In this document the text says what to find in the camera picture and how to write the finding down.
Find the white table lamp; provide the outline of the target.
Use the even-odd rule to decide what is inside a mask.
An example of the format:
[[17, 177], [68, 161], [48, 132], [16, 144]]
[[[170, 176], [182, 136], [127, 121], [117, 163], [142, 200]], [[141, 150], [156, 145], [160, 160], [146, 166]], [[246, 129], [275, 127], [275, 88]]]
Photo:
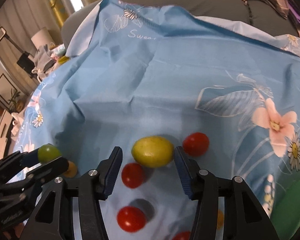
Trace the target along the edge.
[[40, 46], [48, 45], [48, 46], [54, 46], [55, 42], [53, 38], [51, 37], [48, 29], [46, 27], [43, 27], [38, 32], [36, 32], [32, 37], [31, 41], [34, 44], [35, 48], [38, 49]]

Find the blue floral cloth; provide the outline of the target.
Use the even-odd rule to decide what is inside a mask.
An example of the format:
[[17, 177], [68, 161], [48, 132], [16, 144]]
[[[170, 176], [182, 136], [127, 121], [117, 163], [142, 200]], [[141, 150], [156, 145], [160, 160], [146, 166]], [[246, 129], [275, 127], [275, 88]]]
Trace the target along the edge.
[[85, 173], [115, 146], [127, 164], [143, 137], [204, 133], [199, 166], [241, 176], [270, 218], [300, 179], [300, 37], [102, 0], [67, 55], [34, 91], [15, 150], [50, 143]]

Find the red cherry tomato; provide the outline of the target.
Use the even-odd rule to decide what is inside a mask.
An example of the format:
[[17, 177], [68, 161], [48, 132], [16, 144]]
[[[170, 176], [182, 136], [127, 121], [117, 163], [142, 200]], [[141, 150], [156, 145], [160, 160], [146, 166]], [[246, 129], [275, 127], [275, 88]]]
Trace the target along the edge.
[[121, 172], [121, 179], [124, 185], [130, 189], [136, 189], [145, 181], [145, 172], [138, 163], [128, 163]]
[[130, 233], [143, 229], [147, 223], [145, 214], [134, 206], [125, 206], [120, 209], [116, 220], [123, 231]]
[[190, 235], [191, 235], [190, 231], [179, 232], [172, 238], [172, 240], [189, 240]]
[[206, 134], [196, 132], [183, 140], [182, 147], [189, 156], [199, 157], [207, 152], [209, 144], [210, 141]]

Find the grey sofa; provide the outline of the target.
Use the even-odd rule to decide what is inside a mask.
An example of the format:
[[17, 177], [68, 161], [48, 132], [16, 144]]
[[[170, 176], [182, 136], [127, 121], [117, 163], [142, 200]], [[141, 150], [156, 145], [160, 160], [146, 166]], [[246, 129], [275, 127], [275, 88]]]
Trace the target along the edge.
[[280, 16], [277, 11], [261, 0], [121, 0], [146, 7], [177, 5], [194, 16], [209, 16], [231, 21], [241, 21], [271, 36], [299, 33], [292, 20]]

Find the green plastic bowl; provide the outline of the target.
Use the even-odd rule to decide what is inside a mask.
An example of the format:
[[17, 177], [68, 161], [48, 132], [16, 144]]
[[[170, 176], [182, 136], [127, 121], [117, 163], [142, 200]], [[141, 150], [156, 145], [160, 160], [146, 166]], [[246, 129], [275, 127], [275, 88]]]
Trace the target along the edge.
[[279, 239], [291, 239], [300, 228], [300, 179], [287, 189], [276, 204], [271, 222]]

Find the yellow-green lemon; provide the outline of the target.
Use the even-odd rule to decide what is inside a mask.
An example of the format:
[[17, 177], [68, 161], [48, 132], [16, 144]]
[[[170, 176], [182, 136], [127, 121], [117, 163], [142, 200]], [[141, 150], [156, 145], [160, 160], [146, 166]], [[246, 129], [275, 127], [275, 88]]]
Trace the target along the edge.
[[159, 168], [172, 161], [173, 151], [173, 144], [166, 138], [150, 136], [136, 141], [131, 154], [140, 165], [148, 168]]

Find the clothes heap on side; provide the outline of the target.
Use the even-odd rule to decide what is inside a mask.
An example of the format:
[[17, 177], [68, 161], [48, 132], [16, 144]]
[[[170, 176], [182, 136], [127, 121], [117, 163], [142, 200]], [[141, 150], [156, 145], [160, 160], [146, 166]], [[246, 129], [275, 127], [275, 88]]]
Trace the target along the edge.
[[69, 61], [65, 54], [66, 48], [64, 44], [50, 46], [45, 44], [40, 46], [34, 56], [34, 68], [31, 70], [31, 73], [37, 76], [39, 82], [42, 82], [54, 70]]

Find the green lime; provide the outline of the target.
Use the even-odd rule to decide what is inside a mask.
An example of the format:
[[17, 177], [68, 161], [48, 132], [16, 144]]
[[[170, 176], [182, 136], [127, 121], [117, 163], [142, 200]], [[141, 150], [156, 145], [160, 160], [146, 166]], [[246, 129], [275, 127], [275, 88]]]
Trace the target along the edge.
[[41, 164], [48, 163], [62, 156], [60, 150], [51, 144], [45, 144], [38, 150], [38, 160]]

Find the small yellow kumquat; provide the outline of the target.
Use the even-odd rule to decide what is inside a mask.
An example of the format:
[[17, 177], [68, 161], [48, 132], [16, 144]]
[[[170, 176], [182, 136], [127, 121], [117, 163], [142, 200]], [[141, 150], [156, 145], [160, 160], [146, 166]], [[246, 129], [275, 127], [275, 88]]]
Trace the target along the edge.
[[217, 214], [217, 230], [220, 230], [224, 225], [224, 213], [219, 209]]
[[68, 164], [68, 169], [63, 173], [63, 176], [66, 178], [74, 178], [77, 175], [77, 166], [71, 161], [68, 161]]

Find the potted green plant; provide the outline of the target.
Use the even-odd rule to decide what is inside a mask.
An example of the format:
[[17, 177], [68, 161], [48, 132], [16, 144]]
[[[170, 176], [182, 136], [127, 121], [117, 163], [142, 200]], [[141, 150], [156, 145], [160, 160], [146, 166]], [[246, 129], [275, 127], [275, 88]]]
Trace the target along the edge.
[[27, 95], [23, 94], [21, 91], [12, 88], [11, 96], [8, 100], [8, 109], [11, 113], [20, 113], [24, 107], [27, 99]]

